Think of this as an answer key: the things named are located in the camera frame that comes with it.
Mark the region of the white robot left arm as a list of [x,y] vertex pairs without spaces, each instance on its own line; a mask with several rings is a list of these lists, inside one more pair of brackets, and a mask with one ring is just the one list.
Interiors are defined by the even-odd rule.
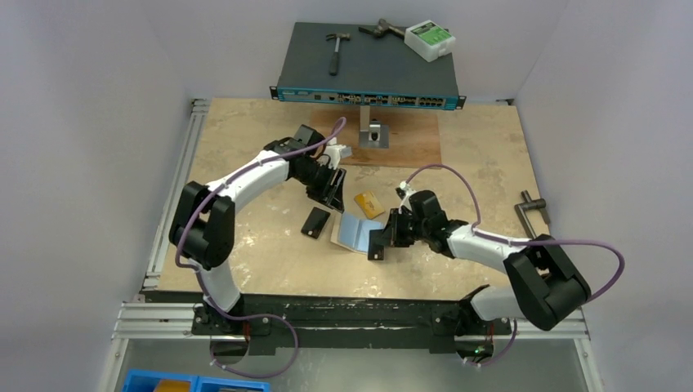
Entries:
[[294,136],[265,145],[248,163],[206,185],[186,184],[168,234],[175,246],[176,265],[193,270],[204,301],[213,307],[212,324],[222,333],[237,332],[244,312],[236,306],[241,291],[227,262],[235,246],[236,217],[255,198],[287,180],[297,180],[306,196],[331,210],[343,212],[343,182],[339,163],[349,151],[337,137],[347,121],[340,117],[324,136],[302,125]]

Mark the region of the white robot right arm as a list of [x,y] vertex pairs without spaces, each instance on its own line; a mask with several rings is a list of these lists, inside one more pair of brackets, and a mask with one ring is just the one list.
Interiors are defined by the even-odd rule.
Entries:
[[422,242],[436,254],[473,261],[507,275],[506,287],[485,287],[466,296],[458,320],[479,332],[491,320],[519,318],[549,331],[592,295],[586,279],[561,246],[548,235],[534,244],[526,238],[499,236],[447,217],[436,194],[423,190],[402,194],[387,223],[369,232],[369,259],[383,259],[388,247]]

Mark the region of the tan leather card holder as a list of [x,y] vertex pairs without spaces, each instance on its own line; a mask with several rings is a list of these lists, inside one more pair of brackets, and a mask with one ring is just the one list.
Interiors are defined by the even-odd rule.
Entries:
[[377,220],[361,219],[344,212],[335,217],[330,242],[350,252],[367,254],[370,231],[383,229],[384,226]]

